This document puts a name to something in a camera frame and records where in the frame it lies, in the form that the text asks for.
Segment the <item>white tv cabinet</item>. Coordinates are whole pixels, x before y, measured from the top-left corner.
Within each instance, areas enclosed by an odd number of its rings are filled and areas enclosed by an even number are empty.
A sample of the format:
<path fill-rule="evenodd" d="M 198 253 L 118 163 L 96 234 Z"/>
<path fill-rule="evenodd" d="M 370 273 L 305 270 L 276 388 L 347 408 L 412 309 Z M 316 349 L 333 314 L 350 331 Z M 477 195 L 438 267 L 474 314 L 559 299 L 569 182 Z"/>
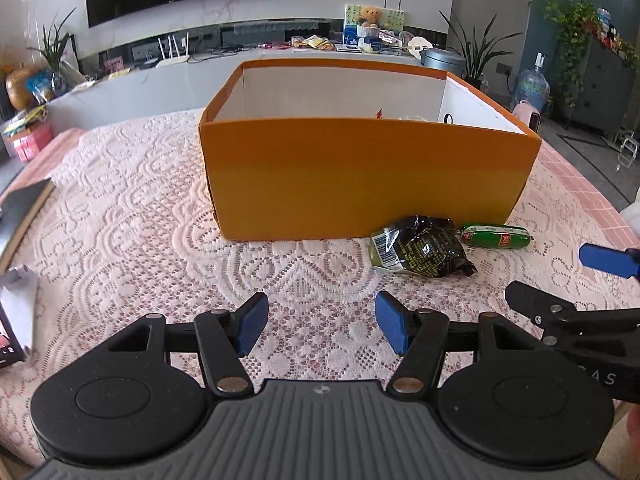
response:
<path fill-rule="evenodd" d="M 304 49 L 253 49 L 235 54 L 202 54 L 183 63 L 135 70 L 124 76 L 103 79 L 86 90 L 72 91 L 47 105 L 52 130 L 91 130 L 134 118 L 202 108 L 213 99 L 239 64 L 284 58 L 338 58 L 372 60 L 418 66 L 411 55 L 365 54 Z"/>

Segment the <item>dark green snack packet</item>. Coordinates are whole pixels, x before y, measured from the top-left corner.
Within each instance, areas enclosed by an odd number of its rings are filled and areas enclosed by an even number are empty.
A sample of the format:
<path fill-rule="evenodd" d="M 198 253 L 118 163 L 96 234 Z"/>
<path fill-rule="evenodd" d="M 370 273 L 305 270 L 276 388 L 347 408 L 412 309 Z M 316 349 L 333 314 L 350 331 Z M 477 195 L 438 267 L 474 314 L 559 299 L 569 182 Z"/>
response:
<path fill-rule="evenodd" d="M 476 272 L 457 238 L 456 227 L 443 218 L 411 216 L 372 233 L 369 257 L 376 268 L 424 278 Z"/>

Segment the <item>orange cardboard box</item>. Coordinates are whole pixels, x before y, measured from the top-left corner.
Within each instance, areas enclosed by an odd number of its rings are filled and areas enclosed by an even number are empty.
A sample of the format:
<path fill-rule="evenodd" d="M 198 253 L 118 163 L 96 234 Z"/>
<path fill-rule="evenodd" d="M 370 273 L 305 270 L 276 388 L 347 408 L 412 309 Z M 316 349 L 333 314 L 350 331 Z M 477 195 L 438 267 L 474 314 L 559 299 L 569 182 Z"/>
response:
<path fill-rule="evenodd" d="M 453 74 L 372 58 L 241 63 L 198 125 L 228 240 L 364 237 L 422 214 L 501 224 L 540 137 Z"/>

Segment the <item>smartphone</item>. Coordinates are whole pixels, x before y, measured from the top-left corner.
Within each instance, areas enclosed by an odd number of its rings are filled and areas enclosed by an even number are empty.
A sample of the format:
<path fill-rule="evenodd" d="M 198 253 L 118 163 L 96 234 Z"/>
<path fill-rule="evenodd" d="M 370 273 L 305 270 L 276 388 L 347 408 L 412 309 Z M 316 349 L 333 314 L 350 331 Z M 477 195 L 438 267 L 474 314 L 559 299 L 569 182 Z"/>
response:
<path fill-rule="evenodd" d="M 20 346 L 9 318 L 0 307 L 0 367 L 5 368 L 26 360 L 26 353 Z"/>

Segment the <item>potted plant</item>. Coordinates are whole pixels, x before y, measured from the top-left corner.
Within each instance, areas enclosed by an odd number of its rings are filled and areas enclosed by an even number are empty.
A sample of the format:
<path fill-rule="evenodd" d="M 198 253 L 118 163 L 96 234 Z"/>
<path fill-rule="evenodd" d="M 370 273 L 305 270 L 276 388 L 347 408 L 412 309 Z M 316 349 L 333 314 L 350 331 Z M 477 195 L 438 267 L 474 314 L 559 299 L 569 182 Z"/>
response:
<path fill-rule="evenodd" d="M 494 35 L 492 29 L 497 15 L 494 15 L 480 32 L 475 26 L 471 28 L 470 32 L 467 32 L 460 18 L 454 13 L 451 13 L 450 18 L 447 18 L 442 12 L 440 12 L 440 16 L 448 25 L 454 40 L 457 41 L 457 47 L 452 47 L 452 50 L 463 58 L 462 79 L 477 89 L 482 88 L 486 65 L 494 58 L 512 54 L 512 51 L 503 50 L 500 46 L 505 41 L 522 34 L 521 32 L 511 32 L 503 36 Z"/>
<path fill-rule="evenodd" d="M 62 75 L 62 57 L 67 44 L 72 38 L 70 32 L 63 32 L 63 27 L 74 14 L 75 8 L 70 10 L 59 23 L 53 21 L 49 27 L 42 28 L 40 47 L 29 47 L 29 50 L 39 52 L 46 60 L 51 75 L 51 87 L 55 96 L 62 96 L 67 84 Z"/>

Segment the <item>grey side cabinet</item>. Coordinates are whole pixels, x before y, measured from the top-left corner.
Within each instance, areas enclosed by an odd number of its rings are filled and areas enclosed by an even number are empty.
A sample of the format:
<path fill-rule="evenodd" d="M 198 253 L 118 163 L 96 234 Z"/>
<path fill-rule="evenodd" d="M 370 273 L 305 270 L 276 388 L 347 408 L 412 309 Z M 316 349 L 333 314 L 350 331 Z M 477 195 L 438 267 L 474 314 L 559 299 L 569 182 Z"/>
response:
<path fill-rule="evenodd" d="M 579 69 L 582 83 L 575 105 L 568 110 L 568 121 L 605 134 L 616 133 L 627 111 L 636 71 L 597 39 L 589 41 Z"/>

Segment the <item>potted plant left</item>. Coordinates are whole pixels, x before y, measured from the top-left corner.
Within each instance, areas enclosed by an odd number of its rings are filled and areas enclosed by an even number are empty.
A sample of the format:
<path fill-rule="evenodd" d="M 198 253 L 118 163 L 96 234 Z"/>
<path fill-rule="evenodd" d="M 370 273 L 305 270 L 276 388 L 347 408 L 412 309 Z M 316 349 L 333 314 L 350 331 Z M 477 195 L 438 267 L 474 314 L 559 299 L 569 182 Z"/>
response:
<path fill-rule="evenodd" d="M 40 47 L 29 47 L 29 50 L 39 52 L 46 60 L 51 75 L 51 87 L 55 96 L 62 96 L 67 84 L 62 75 L 62 57 L 67 44 L 72 38 L 70 32 L 63 32 L 63 27 L 74 14 L 75 8 L 70 10 L 59 23 L 53 21 L 49 27 L 42 28 Z"/>

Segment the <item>teddy bear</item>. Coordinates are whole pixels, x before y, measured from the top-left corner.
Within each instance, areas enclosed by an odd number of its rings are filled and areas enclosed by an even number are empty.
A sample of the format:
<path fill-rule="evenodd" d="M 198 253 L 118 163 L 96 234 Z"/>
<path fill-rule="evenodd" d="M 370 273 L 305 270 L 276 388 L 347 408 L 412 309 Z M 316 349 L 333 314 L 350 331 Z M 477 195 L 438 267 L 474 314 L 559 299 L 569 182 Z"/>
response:
<path fill-rule="evenodd" d="M 378 27 L 381 14 L 381 10 L 376 6 L 362 6 L 359 10 L 357 24 L 367 28 Z"/>

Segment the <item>white router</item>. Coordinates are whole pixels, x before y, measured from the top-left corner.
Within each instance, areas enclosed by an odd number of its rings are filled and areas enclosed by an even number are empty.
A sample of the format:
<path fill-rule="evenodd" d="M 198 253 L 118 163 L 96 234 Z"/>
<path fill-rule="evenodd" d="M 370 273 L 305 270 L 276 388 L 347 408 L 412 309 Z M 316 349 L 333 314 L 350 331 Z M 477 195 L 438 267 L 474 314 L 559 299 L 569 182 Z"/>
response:
<path fill-rule="evenodd" d="M 178 42 L 174 34 L 168 35 L 165 40 L 158 40 L 160 47 L 160 60 L 156 67 L 171 66 L 186 63 L 190 60 L 190 32 L 187 32 Z"/>

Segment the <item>grey blue trash bin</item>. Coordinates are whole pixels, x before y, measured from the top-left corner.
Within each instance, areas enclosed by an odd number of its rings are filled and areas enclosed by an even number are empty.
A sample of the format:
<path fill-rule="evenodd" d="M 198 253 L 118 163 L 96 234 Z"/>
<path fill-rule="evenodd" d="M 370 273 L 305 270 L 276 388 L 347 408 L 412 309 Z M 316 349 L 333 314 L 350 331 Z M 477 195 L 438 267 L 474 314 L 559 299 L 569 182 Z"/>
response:
<path fill-rule="evenodd" d="M 433 70 L 443 70 L 457 77 L 464 76 L 466 61 L 457 53 L 437 48 L 423 49 L 420 53 L 421 64 Z"/>

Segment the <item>potted plant right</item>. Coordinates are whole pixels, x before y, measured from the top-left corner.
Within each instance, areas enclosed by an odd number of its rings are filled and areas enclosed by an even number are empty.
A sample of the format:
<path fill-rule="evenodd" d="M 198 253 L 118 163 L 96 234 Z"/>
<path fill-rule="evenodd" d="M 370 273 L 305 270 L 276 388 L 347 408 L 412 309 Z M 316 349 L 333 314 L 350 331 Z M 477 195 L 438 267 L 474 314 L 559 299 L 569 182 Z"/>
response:
<path fill-rule="evenodd" d="M 492 29 L 497 15 L 494 15 L 480 32 L 475 26 L 471 28 L 470 32 L 467 32 L 460 18 L 454 13 L 451 13 L 450 18 L 447 18 L 442 12 L 440 12 L 440 16 L 448 25 L 454 40 L 457 41 L 457 47 L 452 47 L 452 50 L 463 58 L 462 79 L 477 89 L 482 88 L 486 65 L 494 58 L 512 54 L 512 51 L 503 50 L 500 46 L 505 41 L 522 34 L 521 32 L 511 32 L 503 36 L 494 35 Z"/>

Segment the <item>pink lace tablecloth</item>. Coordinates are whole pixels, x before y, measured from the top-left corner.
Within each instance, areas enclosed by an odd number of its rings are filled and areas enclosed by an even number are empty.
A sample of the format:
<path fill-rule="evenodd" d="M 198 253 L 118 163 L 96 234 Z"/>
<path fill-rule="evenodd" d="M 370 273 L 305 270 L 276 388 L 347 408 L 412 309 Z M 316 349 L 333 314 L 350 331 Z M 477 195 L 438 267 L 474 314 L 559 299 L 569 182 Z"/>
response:
<path fill-rule="evenodd" d="M 63 134 L 47 148 L 54 189 L 14 263 L 38 275 L 35 347 L 1 373 L 1 442 L 29 465 L 41 455 L 29 401 L 50 375 L 141 315 L 188 322 L 265 292 L 269 323 L 244 364 L 264 379 L 386 380 L 397 359 L 376 327 L 375 295 L 471 321 L 508 312 L 512 281 L 585 310 L 638 306 L 633 280 L 593 271 L 586 243 L 625 247 L 631 232 L 596 189 L 544 145 L 511 216 L 532 234 L 522 250 L 470 248 L 472 276 L 429 280 L 371 266 L 369 243 L 231 243 L 217 229 L 198 138 L 200 112 Z"/>

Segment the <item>black notebook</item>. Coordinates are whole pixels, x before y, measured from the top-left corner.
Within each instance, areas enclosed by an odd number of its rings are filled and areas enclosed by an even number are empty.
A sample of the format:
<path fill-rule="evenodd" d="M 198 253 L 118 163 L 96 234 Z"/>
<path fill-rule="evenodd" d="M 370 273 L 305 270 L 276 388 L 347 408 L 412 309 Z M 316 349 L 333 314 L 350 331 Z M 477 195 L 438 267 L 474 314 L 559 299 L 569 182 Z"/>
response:
<path fill-rule="evenodd" d="M 0 224 L 0 272 L 9 269 L 18 246 L 20 246 L 32 220 L 47 201 L 54 183 L 44 179 L 24 188 L 19 188 L 6 196 L 1 204 Z"/>

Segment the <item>hanging green vine plant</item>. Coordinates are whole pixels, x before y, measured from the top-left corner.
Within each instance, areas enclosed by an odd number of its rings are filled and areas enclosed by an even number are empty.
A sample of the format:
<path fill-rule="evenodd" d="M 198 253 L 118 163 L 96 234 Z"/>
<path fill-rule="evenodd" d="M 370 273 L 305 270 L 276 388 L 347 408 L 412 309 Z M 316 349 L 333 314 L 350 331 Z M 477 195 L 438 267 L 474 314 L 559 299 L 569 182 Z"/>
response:
<path fill-rule="evenodd" d="M 597 8 L 586 0 L 544 2 L 544 17 L 555 24 L 559 59 L 555 95 L 569 108 L 576 105 L 582 90 L 580 63 L 584 60 L 589 41 L 600 30 Z"/>

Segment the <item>green sausage stick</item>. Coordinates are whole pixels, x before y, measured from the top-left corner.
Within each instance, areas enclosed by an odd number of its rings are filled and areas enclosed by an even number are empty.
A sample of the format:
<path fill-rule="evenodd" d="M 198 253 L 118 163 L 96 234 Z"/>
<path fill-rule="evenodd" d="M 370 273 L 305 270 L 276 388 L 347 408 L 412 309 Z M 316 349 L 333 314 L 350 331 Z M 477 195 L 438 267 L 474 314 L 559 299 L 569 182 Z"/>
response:
<path fill-rule="evenodd" d="M 533 240 L 529 232 L 519 226 L 491 226 L 468 224 L 460 235 L 465 244 L 484 248 L 525 248 Z"/>

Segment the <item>blue water bottle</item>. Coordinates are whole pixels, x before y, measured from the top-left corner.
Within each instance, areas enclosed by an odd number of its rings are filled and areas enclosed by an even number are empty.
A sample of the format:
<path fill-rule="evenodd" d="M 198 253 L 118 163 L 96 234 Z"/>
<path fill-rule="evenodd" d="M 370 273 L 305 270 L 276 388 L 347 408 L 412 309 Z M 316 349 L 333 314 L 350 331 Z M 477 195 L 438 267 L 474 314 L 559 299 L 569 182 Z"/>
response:
<path fill-rule="evenodd" d="M 513 107 L 516 107 L 519 102 L 526 101 L 539 113 L 544 110 L 550 96 L 550 84 L 542 72 L 546 57 L 547 55 L 538 52 L 534 67 L 522 70 L 518 75 L 512 99 Z"/>

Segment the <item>pink red box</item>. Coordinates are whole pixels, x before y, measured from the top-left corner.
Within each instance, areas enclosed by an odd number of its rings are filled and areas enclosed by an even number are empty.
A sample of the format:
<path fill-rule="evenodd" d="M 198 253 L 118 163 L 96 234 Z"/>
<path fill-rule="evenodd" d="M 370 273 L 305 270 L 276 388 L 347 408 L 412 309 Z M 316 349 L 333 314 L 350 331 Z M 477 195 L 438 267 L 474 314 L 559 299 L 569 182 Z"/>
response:
<path fill-rule="evenodd" d="M 50 122 L 35 122 L 11 138 L 21 162 L 33 160 L 53 139 Z"/>

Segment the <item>orange brown vase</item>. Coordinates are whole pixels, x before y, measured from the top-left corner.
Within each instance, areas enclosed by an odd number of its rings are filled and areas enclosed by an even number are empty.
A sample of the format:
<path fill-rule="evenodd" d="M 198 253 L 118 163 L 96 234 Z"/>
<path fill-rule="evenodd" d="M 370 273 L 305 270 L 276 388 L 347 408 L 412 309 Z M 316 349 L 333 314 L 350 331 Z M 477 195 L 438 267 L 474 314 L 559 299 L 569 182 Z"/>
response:
<path fill-rule="evenodd" d="M 6 75 L 6 93 L 18 112 L 29 110 L 36 105 L 37 99 L 27 88 L 27 81 L 39 72 L 39 66 L 29 64 L 17 67 Z"/>

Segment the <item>pink small heater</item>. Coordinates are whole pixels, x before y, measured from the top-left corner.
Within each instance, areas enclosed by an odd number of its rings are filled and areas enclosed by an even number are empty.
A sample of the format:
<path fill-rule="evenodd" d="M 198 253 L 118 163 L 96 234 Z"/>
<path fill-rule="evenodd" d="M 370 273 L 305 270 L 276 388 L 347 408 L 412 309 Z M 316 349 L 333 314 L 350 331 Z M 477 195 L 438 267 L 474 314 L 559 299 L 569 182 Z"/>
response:
<path fill-rule="evenodd" d="M 540 111 L 526 100 L 518 101 L 512 110 L 513 117 L 533 132 L 538 132 Z"/>

